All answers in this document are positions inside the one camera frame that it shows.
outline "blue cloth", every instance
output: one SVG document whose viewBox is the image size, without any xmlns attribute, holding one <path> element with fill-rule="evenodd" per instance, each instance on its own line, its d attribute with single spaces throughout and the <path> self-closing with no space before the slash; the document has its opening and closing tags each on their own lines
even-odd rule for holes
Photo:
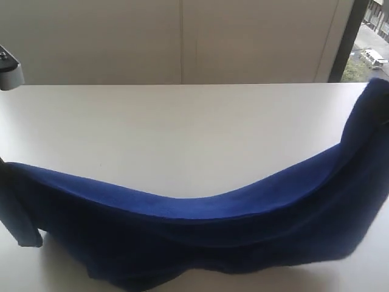
<svg viewBox="0 0 389 292">
<path fill-rule="evenodd" d="M 389 83 L 374 79 L 339 144 L 208 198 L 166 198 L 2 163 L 0 219 L 22 246 L 41 246 L 38 229 L 49 232 L 91 277 L 127 291 L 191 268 L 238 274 L 342 259 L 389 193 L 388 119 Z"/>
</svg>

